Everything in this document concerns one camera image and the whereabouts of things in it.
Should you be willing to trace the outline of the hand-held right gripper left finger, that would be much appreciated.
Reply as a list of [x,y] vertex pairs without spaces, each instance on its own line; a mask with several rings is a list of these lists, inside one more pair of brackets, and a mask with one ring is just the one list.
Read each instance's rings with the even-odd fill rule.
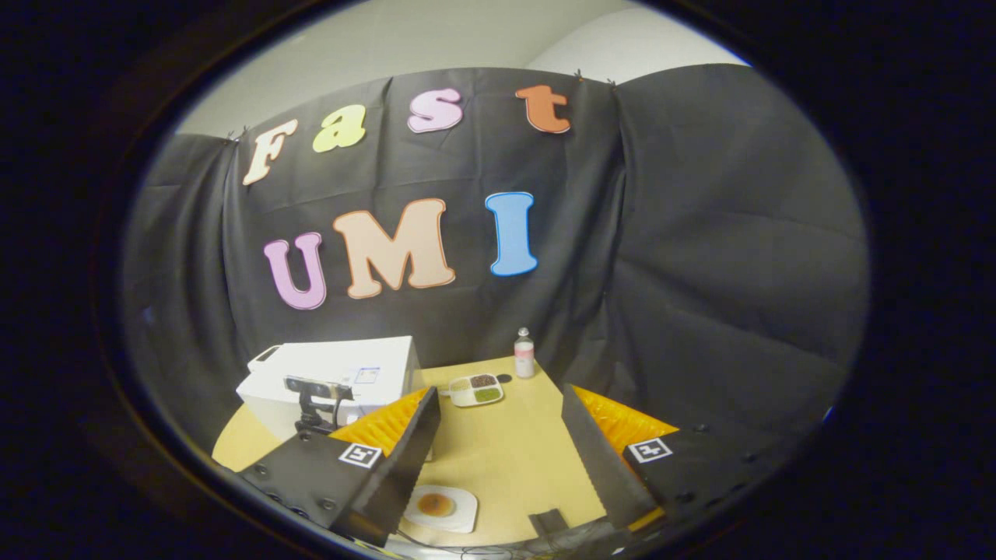
[[376,546],[401,523],[441,421],[424,387],[324,435],[300,430],[238,474],[313,524]]

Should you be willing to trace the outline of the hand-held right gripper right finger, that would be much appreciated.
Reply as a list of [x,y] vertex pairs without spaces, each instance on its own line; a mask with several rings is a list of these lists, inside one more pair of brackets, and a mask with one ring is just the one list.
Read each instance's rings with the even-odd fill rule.
[[561,417],[609,522],[630,532],[682,523],[738,496],[777,444],[724,423],[675,426],[566,383]]

